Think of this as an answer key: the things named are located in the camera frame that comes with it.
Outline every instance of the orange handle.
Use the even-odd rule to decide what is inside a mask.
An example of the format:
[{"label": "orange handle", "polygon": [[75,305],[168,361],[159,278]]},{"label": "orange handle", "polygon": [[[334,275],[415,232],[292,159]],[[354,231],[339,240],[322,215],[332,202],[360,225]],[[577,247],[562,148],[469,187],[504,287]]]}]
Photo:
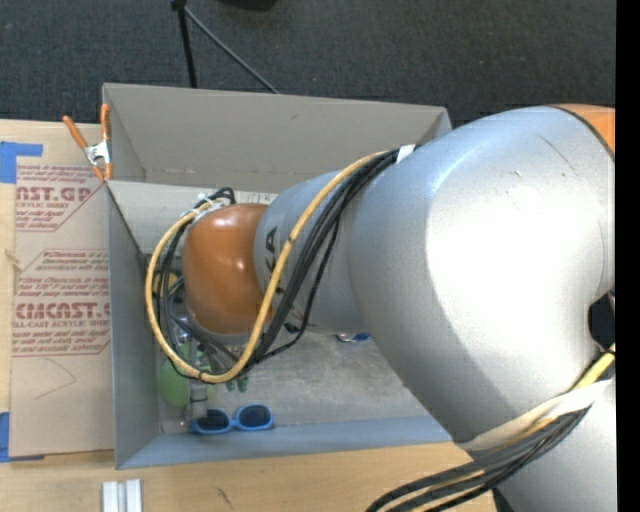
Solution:
[{"label": "orange handle", "polygon": [[76,144],[80,146],[80,149],[86,148],[87,141],[84,140],[84,137],[80,133],[80,130],[78,130],[76,124],[73,122],[73,119],[71,119],[69,116],[62,116],[62,122],[67,125],[67,128],[69,128],[69,131],[71,132],[73,140],[75,140]]},{"label": "orange handle", "polygon": [[98,167],[97,165],[94,165],[92,169],[93,169],[93,174],[95,174],[100,181],[105,180],[104,174],[102,174],[102,170],[100,169],[100,167]]},{"label": "orange handle", "polygon": [[100,124],[102,125],[102,140],[111,139],[111,119],[109,114],[111,107],[104,103],[100,108]]},{"label": "orange handle", "polygon": [[104,179],[110,180],[113,176],[113,164],[111,162],[104,164]]}]

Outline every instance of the metal clip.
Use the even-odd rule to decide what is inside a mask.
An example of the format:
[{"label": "metal clip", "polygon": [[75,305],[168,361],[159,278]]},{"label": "metal clip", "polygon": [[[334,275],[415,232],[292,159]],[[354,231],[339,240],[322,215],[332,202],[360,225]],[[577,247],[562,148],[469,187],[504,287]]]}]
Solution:
[{"label": "metal clip", "polygon": [[[87,160],[93,168],[93,172],[100,179],[100,181],[110,180],[113,176],[113,164],[111,163],[111,122],[109,119],[109,113],[111,108],[106,103],[102,105],[100,109],[100,125],[102,126],[102,140],[90,146],[83,137],[78,127],[69,116],[63,116],[62,122],[67,125],[73,140],[82,149]],[[98,165],[98,161],[104,162],[104,169]]]}]

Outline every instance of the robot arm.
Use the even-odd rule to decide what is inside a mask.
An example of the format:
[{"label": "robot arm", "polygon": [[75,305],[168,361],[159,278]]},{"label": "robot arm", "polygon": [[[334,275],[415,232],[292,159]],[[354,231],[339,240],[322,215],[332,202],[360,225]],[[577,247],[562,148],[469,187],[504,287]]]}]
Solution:
[{"label": "robot arm", "polygon": [[[339,189],[330,188],[309,214],[295,247],[315,249],[294,250],[271,290],[292,230],[341,176],[299,184],[258,216],[247,205],[213,212],[185,242],[193,318],[233,343],[266,290],[273,300],[263,322],[273,315],[277,324],[284,301],[287,318],[305,327],[370,332],[404,384],[475,456],[478,436],[571,389],[599,355],[587,311],[615,284],[614,116],[577,105],[520,109],[458,128],[402,161],[374,157],[357,190],[335,199]],[[382,166],[385,158],[392,164]],[[327,201],[338,220],[319,234]],[[236,238],[226,243],[233,254],[212,268],[198,254],[216,236],[218,247]],[[246,297],[214,301],[214,281],[242,282]],[[292,286],[300,293],[290,298]],[[244,363],[267,348],[256,341]],[[500,485],[514,510],[615,510],[615,414],[612,379],[551,455]]]}]

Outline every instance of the cardboard sheet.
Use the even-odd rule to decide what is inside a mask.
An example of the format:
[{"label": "cardboard sheet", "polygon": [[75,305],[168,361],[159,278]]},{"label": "cardboard sheet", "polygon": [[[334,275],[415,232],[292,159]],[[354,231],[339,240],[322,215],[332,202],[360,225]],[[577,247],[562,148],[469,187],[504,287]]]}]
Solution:
[{"label": "cardboard sheet", "polygon": [[[80,128],[98,139],[97,127]],[[61,123],[13,123],[1,135],[43,147],[40,158],[17,159],[13,225],[3,226],[15,237],[6,289],[13,299],[9,455],[111,448],[103,186]]]}]

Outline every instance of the green ball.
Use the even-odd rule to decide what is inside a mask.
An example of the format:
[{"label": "green ball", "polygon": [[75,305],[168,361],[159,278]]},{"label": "green ball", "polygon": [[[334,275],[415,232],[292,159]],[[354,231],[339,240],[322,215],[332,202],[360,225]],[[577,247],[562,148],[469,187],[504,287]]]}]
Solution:
[{"label": "green ball", "polygon": [[[213,385],[207,386],[207,397],[211,396]],[[158,375],[158,391],[166,402],[176,407],[189,403],[189,380],[178,373],[168,359],[162,364]]]}]

